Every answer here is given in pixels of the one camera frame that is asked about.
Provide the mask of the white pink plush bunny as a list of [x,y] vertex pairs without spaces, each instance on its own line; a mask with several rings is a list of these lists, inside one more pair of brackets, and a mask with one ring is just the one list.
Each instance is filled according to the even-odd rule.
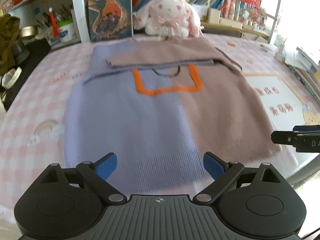
[[201,20],[186,0],[150,0],[133,13],[133,28],[147,35],[166,37],[199,37]]

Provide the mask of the pink and purple knit sweater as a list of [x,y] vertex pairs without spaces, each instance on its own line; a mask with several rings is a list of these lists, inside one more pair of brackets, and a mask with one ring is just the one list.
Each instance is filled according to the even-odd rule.
[[107,153],[127,193],[202,179],[202,158],[251,163],[280,151],[242,68],[206,38],[99,45],[68,99],[67,167]]

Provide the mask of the metal bowl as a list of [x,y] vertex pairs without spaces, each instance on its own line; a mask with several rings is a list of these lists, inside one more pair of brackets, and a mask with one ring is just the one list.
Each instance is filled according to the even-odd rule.
[[22,40],[30,40],[34,38],[39,33],[39,28],[37,26],[26,26],[20,29],[19,38]]

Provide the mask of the white metal bookshelf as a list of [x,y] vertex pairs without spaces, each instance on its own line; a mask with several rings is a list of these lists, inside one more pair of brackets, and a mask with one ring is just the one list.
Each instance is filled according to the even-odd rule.
[[143,30],[158,36],[198,36],[202,32],[263,38],[275,27],[262,0],[1,0],[1,12],[37,25],[53,48],[76,42],[111,40]]

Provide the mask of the white pen holder cup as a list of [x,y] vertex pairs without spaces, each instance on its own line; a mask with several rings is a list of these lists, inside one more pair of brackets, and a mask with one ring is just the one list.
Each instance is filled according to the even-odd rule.
[[57,24],[60,41],[67,43],[76,38],[76,31],[73,20],[65,20]]

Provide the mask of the red tassel ornament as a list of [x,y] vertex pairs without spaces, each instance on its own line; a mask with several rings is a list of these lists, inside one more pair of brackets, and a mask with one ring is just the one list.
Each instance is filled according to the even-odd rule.
[[56,18],[55,18],[52,7],[49,8],[49,16],[52,24],[53,37],[57,38],[59,36],[59,31],[58,31],[57,22],[56,22]]

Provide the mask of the stack of notebooks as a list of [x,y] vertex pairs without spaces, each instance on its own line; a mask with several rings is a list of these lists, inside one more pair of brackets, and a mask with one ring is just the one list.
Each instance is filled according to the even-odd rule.
[[319,102],[319,50],[297,47],[294,53],[287,54],[285,64]]

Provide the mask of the olive green jacket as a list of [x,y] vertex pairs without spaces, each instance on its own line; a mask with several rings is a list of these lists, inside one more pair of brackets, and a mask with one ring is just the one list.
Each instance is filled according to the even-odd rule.
[[15,59],[11,51],[11,46],[17,40],[20,29],[20,19],[5,14],[1,16],[1,49],[0,49],[0,75],[3,76],[15,66]]

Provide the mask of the small white storage box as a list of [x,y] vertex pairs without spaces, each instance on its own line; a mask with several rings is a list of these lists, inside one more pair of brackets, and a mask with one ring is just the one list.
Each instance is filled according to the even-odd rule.
[[219,24],[220,23],[220,17],[221,17],[221,10],[209,8],[208,9],[208,16],[207,16],[207,22],[211,24]]

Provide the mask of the Harry Potter book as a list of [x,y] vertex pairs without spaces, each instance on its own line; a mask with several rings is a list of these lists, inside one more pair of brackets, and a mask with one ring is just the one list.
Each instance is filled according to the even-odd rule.
[[131,37],[132,0],[88,0],[91,42]]

